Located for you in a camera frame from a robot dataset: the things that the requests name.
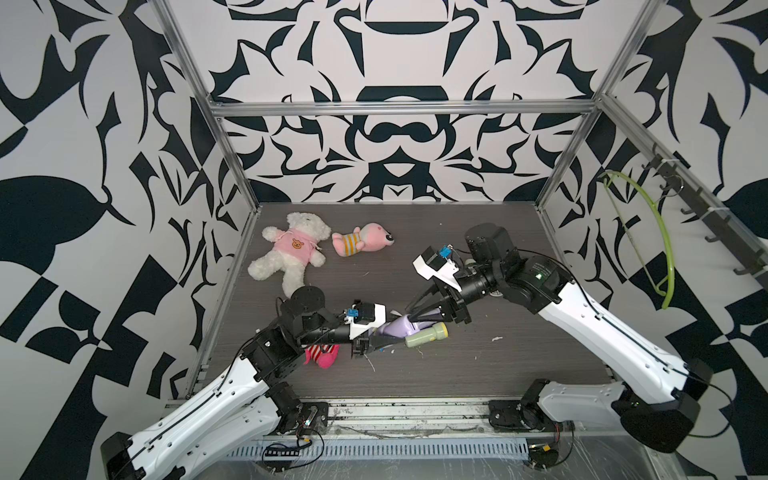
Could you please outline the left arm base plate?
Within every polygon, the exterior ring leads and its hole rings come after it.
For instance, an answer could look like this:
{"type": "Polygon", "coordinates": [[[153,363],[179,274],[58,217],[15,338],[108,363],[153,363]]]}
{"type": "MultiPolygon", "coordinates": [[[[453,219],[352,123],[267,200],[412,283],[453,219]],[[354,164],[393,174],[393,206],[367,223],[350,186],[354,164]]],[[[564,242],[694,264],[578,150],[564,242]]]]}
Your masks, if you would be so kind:
{"type": "Polygon", "coordinates": [[[328,402],[299,402],[285,412],[279,411],[279,421],[271,435],[287,435],[290,432],[313,429],[324,432],[327,428],[330,404],[328,402]]]}

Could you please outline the purple flashlight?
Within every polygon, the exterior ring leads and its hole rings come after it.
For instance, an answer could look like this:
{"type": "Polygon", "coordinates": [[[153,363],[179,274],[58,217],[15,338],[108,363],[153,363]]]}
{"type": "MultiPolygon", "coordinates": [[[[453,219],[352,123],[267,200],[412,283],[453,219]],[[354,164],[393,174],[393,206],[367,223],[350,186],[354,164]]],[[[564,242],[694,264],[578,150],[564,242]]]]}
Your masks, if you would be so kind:
{"type": "Polygon", "coordinates": [[[411,322],[407,315],[398,317],[392,322],[385,323],[376,330],[377,336],[404,339],[417,334],[435,324],[435,321],[411,322]]]}

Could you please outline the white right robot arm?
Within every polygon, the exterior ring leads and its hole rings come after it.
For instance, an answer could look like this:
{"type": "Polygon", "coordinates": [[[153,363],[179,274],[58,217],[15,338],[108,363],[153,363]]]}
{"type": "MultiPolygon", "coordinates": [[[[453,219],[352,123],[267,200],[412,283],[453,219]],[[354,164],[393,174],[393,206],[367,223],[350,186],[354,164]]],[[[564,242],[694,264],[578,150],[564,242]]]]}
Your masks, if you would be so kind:
{"type": "Polygon", "coordinates": [[[664,351],[602,307],[557,259],[520,251],[492,223],[465,234],[470,257],[459,266],[453,248],[426,248],[413,262],[427,286],[407,306],[412,322],[438,314],[468,323],[468,307],[492,293],[568,333],[616,376],[599,385],[537,379],[510,407],[492,411],[497,429],[543,431],[567,422],[620,427],[646,447],[672,453],[691,436],[712,369],[664,351]]]}

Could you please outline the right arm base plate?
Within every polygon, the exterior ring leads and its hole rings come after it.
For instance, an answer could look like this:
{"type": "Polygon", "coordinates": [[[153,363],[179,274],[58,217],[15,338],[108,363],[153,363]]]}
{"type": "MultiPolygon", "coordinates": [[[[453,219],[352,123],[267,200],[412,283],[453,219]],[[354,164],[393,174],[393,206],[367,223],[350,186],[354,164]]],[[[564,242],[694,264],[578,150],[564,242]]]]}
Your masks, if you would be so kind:
{"type": "Polygon", "coordinates": [[[488,421],[496,431],[514,433],[556,433],[574,428],[571,421],[555,422],[535,403],[521,400],[491,400],[488,402],[488,421]]]}

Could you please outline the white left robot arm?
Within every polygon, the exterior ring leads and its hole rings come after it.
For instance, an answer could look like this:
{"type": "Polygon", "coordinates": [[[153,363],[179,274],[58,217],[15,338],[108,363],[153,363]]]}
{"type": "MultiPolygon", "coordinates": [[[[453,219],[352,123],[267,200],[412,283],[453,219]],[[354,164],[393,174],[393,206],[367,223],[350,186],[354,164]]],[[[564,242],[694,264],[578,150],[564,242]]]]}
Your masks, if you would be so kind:
{"type": "Polygon", "coordinates": [[[352,343],[386,323],[382,304],[355,301],[341,313],[314,286],[296,290],[229,366],[167,416],[101,446],[109,479],[193,479],[247,440],[295,426],[303,405],[286,378],[309,347],[352,343]]]}

